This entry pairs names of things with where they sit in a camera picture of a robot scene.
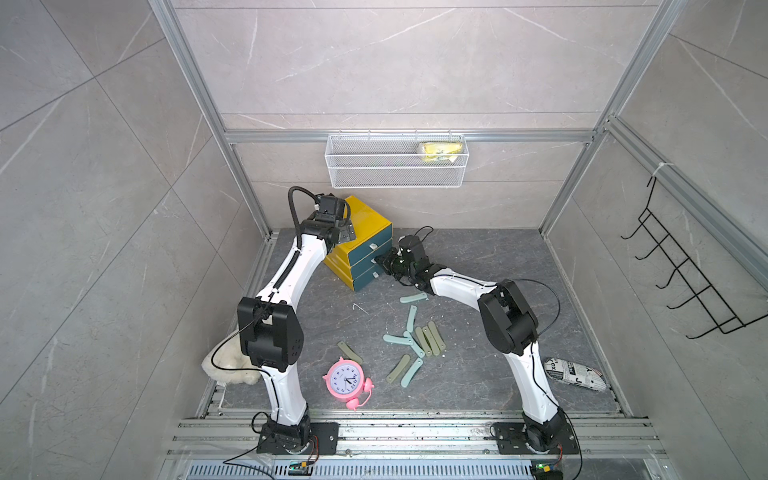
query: mounting plate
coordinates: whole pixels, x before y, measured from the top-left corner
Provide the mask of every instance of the mounting plate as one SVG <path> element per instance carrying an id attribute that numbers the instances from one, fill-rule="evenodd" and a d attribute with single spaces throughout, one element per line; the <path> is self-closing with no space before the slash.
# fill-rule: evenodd
<path id="1" fill-rule="evenodd" d="M 528 448 L 528 439 L 525 437 L 525 424 L 523 422 L 496 422 L 491 425 L 491 434 L 496 440 L 496 446 L 500 454 L 530 455 L 531 450 Z M 563 455 L 578 453 L 576 437 L 570 423 L 566 424 L 566 428 L 558 434 L 556 439 L 560 445 L 563 445 Z M 549 455 L 560 455 L 560 449 L 555 447 L 547 453 Z"/>
<path id="2" fill-rule="evenodd" d="M 330 422 L 310 423 L 310 438 L 317 435 L 319 451 L 321 455 L 335 455 L 336 443 L 339 442 L 339 424 Z M 273 453 L 275 455 L 285 455 L 286 450 L 277 443 L 274 435 L 268 438 L 261 438 L 261 446 L 256 453 Z"/>

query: gray marble wall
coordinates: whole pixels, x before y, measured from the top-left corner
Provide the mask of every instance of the gray marble wall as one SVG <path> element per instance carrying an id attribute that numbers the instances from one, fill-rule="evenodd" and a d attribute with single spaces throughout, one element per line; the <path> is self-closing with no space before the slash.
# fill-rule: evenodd
<path id="1" fill-rule="evenodd" d="M 0 24 L 0 477 L 153 478 L 257 228 L 145 0 Z"/>
<path id="2" fill-rule="evenodd" d="M 641 231 L 631 240 L 650 174 L 607 140 L 549 237 L 558 260 L 635 415 L 648 415 L 684 478 L 765 478 L 768 319 L 724 335 Z M 652 211 L 744 320 L 768 313 L 768 293 L 660 185 Z M 657 235 L 660 229 L 652 227 Z M 664 244 L 679 263 L 682 252 Z M 687 266 L 686 278 L 703 279 Z M 721 303 L 710 310 L 728 318 Z"/>
<path id="3" fill-rule="evenodd" d="M 692 0 L 623 119 L 768 247 L 768 2 Z"/>
<path id="4" fill-rule="evenodd" d="M 592 128 L 654 0 L 176 0 L 225 125 Z M 321 144 L 238 146 L 270 226 Z M 538 227 L 577 144 L 471 144 L 459 189 L 340 190 L 398 227 Z"/>

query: teal drawer front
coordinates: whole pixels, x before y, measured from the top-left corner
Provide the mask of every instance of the teal drawer front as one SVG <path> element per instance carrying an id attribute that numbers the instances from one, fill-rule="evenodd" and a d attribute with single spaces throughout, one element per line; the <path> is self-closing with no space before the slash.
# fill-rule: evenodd
<path id="1" fill-rule="evenodd" d="M 371 250 L 371 247 L 369 246 L 371 243 L 375 243 L 376 246 L 381 246 L 387 240 L 389 240 L 390 243 L 392 242 L 392 225 L 389 225 L 387 228 L 378 232 L 376 235 L 371 237 L 365 243 L 363 243 L 356 249 L 349 252 L 349 266 L 355 265 L 360 260 L 370 255 L 371 252 L 373 252 L 373 250 Z"/>
<path id="2" fill-rule="evenodd" d="M 381 276 L 384 274 L 384 269 L 380 265 L 374 265 L 369 268 L 365 273 L 358 276 L 352 281 L 352 290 L 359 292 L 365 285 L 371 283 L 376 277 L 373 274 Z"/>
<path id="3" fill-rule="evenodd" d="M 352 265 L 352 268 L 349 269 L 349 272 L 352 274 L 352 278 L 355 279 L 361 274 L 365 273 L 366 270 L 375 264 L 373 259 L 379 255 L 383 255 L 384 253 L 389 252 L 390 248 L 392 248 L 391 238 L 387 240 L 386 243 L 384 243 L 382 246 L 369 253 L 367 257 Z"/>

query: yellow drawer box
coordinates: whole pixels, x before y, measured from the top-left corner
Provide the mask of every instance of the yellow drawer box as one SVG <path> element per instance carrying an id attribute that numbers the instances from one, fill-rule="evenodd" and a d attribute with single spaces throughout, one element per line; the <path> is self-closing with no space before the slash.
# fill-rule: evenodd
<path id="1" fill-rule="evenodd" d="M 374 273 L 382 273 L 373 259 L 392 247 L 392 222 L 354 196 L 346 201 L 352 211 L 356 239 L 337 245 L 324 262 L 349 288 L 357 291 L 376 278 Z M 356 281 L 362 276 L 365 281 Z"/>

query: yellow package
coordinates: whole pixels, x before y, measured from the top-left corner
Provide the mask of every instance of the yellow package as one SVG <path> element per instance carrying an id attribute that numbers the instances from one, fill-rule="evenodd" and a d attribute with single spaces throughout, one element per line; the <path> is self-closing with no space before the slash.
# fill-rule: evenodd
<path id="1" fill-rule="evenodd" d="M 449 161 L 455 162 L 458 155 L 462 152 L 464 145 L 451 142 L 425 142 L 419 144 L 419 154 L 425 162 L 427 161 Z"/>

